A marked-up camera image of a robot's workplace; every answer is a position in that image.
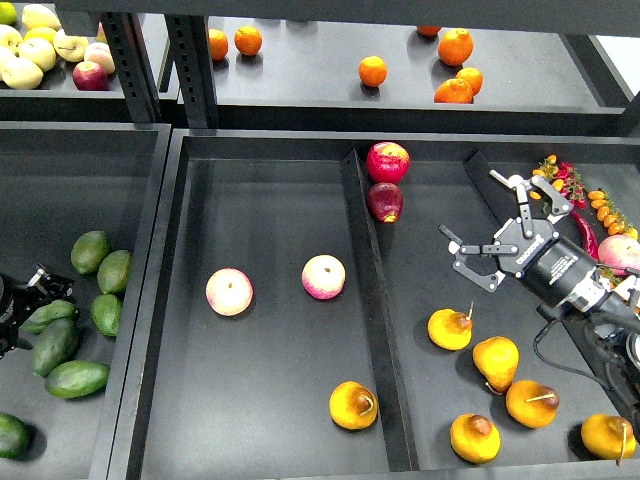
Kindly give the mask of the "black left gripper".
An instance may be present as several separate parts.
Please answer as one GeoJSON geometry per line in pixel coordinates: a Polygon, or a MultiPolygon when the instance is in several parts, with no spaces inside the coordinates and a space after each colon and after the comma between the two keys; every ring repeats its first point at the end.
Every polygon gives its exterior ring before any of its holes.
{"type": "Polygon", "coordinates": [[[19,337],[19,329],[37,309],[55,300],[72,296],[73,281],[39,266],[30,280],[19,283],[1,275],[1,340],[0,356],[16,350],[30,351],[33,345],[19,337]]]}

